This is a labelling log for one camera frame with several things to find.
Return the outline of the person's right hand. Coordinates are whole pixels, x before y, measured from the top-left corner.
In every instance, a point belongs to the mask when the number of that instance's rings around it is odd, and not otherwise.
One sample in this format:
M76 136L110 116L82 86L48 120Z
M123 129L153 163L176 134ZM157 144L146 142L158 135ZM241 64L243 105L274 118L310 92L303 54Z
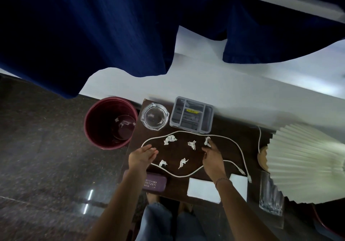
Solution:
M216 185L218 181L222 179L228 179L225 172L224 162L220 151L218 150L216 144L210 140L210 147L203 147L202 150L207 152L209 155L209 165L204 166L206 174Z

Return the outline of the person's left hand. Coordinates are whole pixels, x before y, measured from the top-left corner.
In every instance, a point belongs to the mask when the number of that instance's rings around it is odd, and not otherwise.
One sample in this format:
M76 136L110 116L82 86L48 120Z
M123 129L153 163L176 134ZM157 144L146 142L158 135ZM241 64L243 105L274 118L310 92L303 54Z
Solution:
M128 159L130 171L145 172L151 163L142 160L142 147L131 152Z

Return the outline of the person's left forearm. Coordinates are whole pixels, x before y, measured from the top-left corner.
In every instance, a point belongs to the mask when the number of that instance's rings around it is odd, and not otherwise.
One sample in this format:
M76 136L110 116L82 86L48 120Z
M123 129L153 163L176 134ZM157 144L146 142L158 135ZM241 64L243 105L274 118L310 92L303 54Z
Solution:
M144 167L128 170L85 241L126 241L146 176Z

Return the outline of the person's right forearm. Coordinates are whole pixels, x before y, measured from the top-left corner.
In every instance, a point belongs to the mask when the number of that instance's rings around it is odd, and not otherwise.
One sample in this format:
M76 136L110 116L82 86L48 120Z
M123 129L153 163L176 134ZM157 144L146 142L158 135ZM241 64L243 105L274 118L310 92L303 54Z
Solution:
M279 241L251 210L229 179L215 185L235 241Z

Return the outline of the purple glasses case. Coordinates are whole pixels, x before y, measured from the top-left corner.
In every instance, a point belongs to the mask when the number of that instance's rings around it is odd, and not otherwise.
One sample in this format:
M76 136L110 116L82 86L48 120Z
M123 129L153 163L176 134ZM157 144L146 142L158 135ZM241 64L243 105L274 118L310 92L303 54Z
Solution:
M164 192L167 184L167 178L164 175L147 172L143 190L153 192Z

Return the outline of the white paper sheet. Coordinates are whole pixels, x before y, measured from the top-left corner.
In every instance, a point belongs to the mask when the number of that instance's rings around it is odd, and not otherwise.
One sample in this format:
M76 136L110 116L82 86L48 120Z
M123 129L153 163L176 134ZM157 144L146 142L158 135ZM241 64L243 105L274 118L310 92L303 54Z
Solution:
M233 186L242 196L242 198L247 201L248 178L242 175L231 174L229 180L232 182ZM206 200L216 204L221 202L220 195L213 182L195 178L189 179L187 196Z

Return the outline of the clear glass ashtray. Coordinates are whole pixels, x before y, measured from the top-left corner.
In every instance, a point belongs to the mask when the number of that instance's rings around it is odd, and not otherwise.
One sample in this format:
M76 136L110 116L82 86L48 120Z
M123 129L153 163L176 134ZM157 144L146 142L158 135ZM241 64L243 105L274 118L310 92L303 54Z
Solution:
M147 129L159 131L168 123L169 112L162 104L150 103L142 111L140 120Z

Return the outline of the person's left foot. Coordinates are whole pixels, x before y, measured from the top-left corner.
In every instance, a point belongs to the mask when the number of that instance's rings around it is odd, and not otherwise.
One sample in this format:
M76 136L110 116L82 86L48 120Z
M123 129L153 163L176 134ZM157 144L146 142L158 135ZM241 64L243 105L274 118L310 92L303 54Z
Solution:
M146 193L148 204L154 204L160 202L160 196L152 193Z

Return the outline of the person's foot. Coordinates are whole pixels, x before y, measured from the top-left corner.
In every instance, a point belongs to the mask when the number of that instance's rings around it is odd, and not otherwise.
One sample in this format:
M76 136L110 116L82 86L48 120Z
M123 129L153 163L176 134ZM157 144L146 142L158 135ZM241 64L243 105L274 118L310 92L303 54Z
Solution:
M178 215L181 213L193 213L193 205L185 202L179 202L179 207L178 207Z
M148 204L154 204L160 202L160 196L152 193L146 193Z

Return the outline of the grey plastic organizer tray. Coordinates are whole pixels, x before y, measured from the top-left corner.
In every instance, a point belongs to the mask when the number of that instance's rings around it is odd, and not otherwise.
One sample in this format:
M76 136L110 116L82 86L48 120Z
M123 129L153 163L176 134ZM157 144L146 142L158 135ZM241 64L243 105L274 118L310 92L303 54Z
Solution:
M186 108L199 114L186 112ZM210 104L178 96L170 117L170 126L196 134L209 134L212 129L214 108Z

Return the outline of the person's right foot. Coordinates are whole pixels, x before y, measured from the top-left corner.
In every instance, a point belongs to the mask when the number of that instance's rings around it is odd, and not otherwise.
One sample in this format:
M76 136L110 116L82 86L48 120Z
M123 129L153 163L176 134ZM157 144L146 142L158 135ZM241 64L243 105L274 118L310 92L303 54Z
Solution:
M179 202L179 207L178 207L178 215L181 213L193 213L193 205L185 202Z

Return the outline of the round wooden lamp base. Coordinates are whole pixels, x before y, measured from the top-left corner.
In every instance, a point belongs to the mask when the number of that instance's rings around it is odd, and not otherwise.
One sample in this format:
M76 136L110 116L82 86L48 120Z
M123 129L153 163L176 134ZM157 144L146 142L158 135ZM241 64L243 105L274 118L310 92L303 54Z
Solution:
M260 167L264 171L269 172L268 166L267 166L267 149L268 149L268 146L264 146L259 149L258 154L257 154L257 161Z

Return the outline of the dark red waste bin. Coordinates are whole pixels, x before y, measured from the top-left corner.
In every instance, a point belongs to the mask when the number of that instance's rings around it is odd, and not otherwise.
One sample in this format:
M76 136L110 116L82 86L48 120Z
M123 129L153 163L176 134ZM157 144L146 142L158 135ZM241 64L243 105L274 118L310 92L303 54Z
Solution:
M119 149L130 142L137 120L137 109L130 101L108 97L89 109L84 132L89 141L101 149Z

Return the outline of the blue jeans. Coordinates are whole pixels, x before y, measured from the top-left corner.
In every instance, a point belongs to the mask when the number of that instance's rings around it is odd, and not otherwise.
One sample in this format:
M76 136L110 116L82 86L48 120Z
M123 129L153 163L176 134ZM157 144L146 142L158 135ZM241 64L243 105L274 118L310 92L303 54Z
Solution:
M155 202L145 207L140 230L135 241L207 241L205 232L193 211L183 211L176 217L163 204Z

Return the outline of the clear ribbed glass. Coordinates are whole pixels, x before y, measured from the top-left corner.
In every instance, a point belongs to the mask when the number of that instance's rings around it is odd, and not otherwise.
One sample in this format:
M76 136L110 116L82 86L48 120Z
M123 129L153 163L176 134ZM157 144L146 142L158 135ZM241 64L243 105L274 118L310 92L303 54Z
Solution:
M259 207L272 215L283 216L284 196L266 171L261 171Z

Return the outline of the white pleated lampshade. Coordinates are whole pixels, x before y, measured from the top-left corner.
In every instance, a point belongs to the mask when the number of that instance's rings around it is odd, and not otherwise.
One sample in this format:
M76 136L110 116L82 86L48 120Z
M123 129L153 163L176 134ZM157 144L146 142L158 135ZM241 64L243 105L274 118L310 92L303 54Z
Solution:
M281 127L267 145L267 166L278 190L297 204L345 198L345 144L304 124Z

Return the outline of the dark blue curtain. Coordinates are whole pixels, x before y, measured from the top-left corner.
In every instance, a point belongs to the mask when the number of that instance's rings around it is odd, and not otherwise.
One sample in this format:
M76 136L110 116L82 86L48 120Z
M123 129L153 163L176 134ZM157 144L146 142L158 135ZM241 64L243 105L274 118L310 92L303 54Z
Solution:
M165 75L179 26L223 34L231 0L0 0L0 69L65 98L99 70Z
M345 11L345 0L321 1ZM343 23L259 0L227 0L227 10L226 63L279 63L345 39Z

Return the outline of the red round container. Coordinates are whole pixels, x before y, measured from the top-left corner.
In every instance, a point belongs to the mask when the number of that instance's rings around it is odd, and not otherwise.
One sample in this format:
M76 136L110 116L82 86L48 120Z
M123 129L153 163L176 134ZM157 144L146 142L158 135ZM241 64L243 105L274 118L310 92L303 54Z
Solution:
M345 241L345 200L313 204L317 231L334 241Z

